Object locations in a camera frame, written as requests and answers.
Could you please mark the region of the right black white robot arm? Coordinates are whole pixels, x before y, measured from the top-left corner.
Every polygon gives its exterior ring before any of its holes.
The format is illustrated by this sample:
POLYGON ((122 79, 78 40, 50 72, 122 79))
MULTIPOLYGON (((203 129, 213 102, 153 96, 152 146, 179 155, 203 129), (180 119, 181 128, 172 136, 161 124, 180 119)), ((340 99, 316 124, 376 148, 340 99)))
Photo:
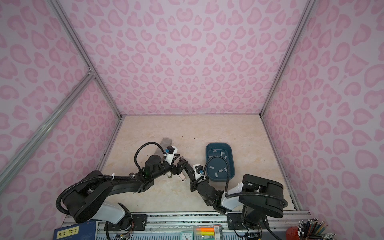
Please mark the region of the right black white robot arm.
POLYGON ((222 191, 210 185, 202 165, 192 167, 187 161, 180 161, 178 166, 187 173, 191 192, 197 191, 216 212, 225 215, 242 206, 241 225, 245 228, 265 224, 267 217, 282 218, 283 209, 288 206, 284 187, 279 182, 246 174, 235 188, 222 191))

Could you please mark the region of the pink white stapler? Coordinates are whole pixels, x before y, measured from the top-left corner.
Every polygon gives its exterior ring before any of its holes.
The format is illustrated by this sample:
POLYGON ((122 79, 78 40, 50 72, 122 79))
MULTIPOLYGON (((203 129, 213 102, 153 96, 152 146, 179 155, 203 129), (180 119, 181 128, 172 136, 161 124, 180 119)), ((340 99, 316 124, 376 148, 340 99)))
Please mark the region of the pink white stapler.
POLYGON ((185 175, 183 173, 179 174, 179 178, 181 179, 182 182, 186 181, 186 177, 185 177, 185 175))

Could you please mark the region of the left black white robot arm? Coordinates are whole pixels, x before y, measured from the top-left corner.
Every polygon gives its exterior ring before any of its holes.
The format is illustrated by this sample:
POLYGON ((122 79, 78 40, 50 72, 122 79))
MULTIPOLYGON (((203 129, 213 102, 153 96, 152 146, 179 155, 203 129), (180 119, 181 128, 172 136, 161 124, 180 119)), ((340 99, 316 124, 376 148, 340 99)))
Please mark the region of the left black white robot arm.
POLYGON ((109 220, 106 214, 96 216, 107 197, 124 193, 143 193, 154 185, 156 178, 167 173, 179 175, 188 164, 184 158, 174 164, 174 160, 168 163, 162 161, 160 156, 152 155, 138 173, 129 176, 104 175, 100 171, 92 171, 59 194, 56 208, 59 212, 72 216, 76 223, 91 219, 112 223, 113 220, 109 220))

